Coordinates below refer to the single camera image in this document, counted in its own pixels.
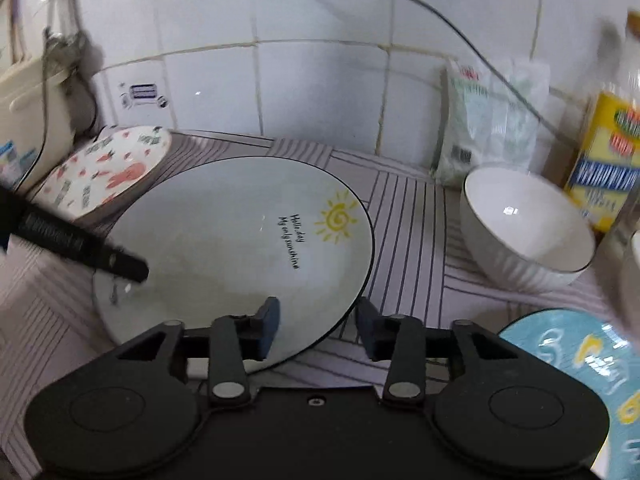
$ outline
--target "blue patterned plate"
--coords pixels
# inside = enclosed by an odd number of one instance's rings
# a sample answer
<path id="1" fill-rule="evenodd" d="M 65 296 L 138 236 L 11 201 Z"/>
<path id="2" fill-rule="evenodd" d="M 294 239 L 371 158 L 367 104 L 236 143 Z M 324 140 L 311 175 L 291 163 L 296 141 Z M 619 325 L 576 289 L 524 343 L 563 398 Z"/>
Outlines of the blue patterned plate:
<path id="1" fill-rule="evenodd" d="M 593 470 L 607 480 L 639 479 L 640 357 L 631 344 L 609 323 L 564 309 L 530 314 L 500 336 L 600 396 L 609 410 L 610 427 Z"/>

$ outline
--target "plastic bag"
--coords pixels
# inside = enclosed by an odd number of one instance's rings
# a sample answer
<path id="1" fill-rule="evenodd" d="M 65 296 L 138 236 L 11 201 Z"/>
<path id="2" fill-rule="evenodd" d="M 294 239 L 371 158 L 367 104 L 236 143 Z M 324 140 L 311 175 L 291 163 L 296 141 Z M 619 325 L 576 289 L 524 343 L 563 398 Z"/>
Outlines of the plastic bag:
<path id="1" fill-rule="evenodd" d="M 494 66 L 542 110 L 549 94 L 549 66 L 529 60 L 503 60 Z M 536 147 L 538 120 L 487 67 L 447 63 L 449 119 L 435 179 L 461 187 L 466 174 L 487 163 L 528 169 Z"/>

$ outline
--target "white bowl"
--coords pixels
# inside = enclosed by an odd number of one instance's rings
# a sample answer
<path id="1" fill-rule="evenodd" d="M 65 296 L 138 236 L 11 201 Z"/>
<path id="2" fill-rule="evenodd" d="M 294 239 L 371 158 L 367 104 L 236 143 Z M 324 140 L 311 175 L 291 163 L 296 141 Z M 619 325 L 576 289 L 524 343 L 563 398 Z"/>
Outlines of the white bowl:
<path id="1" fill-rule="evenodd" d="M 626 247 L 618 282 L 620 303 L 630 332 L 640 335 L 640 231 Z"/>
<path id="2" fill-rule="evenodd" d="M 578 209 L 532 173 L 473 170 L 460 196 L 460 223 L 478 266 L 508 290 L 536 293 L 568 285 L 595 253 L 593 232 Z"/>
<path id="3" fill-rule="evenodd" d="M 127 290 L 97 273 L 96 306 L 119 344 L 166 320 L 208 327 L 280 300 L 268 358 L 283 361 L 328 335 L 362 292 L 372 265 L 369 216 L 340 180 L 284 158 L 249 156 L 205 164 L 142 196 L 110 233 L 149 264 Z M 207 359 L 191 360 L 192 378 Z"/>

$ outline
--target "sun design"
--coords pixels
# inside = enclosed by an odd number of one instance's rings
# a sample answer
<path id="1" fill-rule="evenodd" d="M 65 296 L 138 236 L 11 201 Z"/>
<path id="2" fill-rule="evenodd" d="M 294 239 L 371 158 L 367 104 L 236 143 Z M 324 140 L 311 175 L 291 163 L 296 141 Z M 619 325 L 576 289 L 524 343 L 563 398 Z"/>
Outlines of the sun design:
<path id="1" fill-rule="evenodd" d="M 321 226 L 321 229 L 316 231 L 317 235 L 322 235 L 322 241 L 328 242 L 334 240 L 337 244 L 341 237 L 350 238 L 348 227 L 358 221 L 349 215 L 349 211 L 358 205 L 357 200 L 351 200 L 351 203 L 347 205 L 349 201 L 349 191 L 335 194 L 335 203 L 333 200 L 327 200 L 329 211 L 321 211 L 324 220 L 316 222 L 317 226 Z"/>

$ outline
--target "striped placemat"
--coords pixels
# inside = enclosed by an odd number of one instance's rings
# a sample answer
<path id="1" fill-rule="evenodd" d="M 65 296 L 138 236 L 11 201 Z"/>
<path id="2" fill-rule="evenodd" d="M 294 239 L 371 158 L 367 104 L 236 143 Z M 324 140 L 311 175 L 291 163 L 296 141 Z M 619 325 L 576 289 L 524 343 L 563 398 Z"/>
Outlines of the striped placemat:
<path id="1" fill-rule="evenodd" d="M 307 140 L 209 132 L 174 133 L 153 186 L 182 171 L 236 156 L 301 160 L 343 180 L 364 202 L 375 230 L 375 260 L 364 294 L 383 314 L 407 314 L 431 327 L 473 319 L 498 331 L 533 310 L 572 307 L 609 319 L 590 272 L 558 292 L 497 290 L 462 241 L 459 194 L 435 186 L 424 169 Z M 108 233 L 118 214 L 95 225 Z M 111 349 L 92 305 L 92 273 L 13 238 L 0 264 L 0 447 L 22 478 L 40 470 L 22 428 L 29 400 L 46 384 Z M 296 358 L 252 376 L 255 386 L 381 388 L 388 362 L 370 362 L 353 316 Z M 443 362 L 426 363 L 428 392 L 447 382 Z"/>

